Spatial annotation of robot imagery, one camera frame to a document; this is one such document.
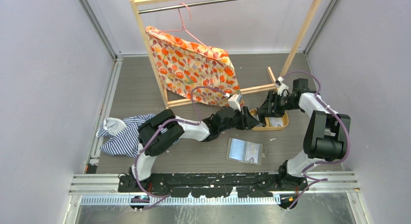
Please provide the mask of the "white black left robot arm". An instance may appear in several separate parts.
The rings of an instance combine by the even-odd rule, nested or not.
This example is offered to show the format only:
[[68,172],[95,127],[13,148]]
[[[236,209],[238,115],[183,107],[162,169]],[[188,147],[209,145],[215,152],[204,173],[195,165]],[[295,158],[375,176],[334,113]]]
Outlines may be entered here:
[[180,139],[210,142],[228,129],[251,130],[259,124],[245,106],[240,110],[223,107],[200,121],[181,118],[166,109],[138,128],[138,154],[131,166],[130,186],[137,192],[145,191],[157,156]]

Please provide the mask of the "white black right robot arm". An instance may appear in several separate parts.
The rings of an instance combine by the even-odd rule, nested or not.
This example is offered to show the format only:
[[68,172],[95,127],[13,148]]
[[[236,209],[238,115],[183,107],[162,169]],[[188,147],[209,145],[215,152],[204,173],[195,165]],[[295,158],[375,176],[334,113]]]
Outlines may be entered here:
[[268,93],[265,102],[256,109],[256,115],[267,126],[269,118],[283,117],[288,110],[300,110],[310,118],[302,151],[286,160],[278,170],[278,187],[289,190],[305,182],[305,173],[317,164],[331,164],[345,158],[350,117],[331,109],[318,91],[309,89],[307,79],[293,80],[292,92],[283,81],[282,77],[276,80],[277,89]]

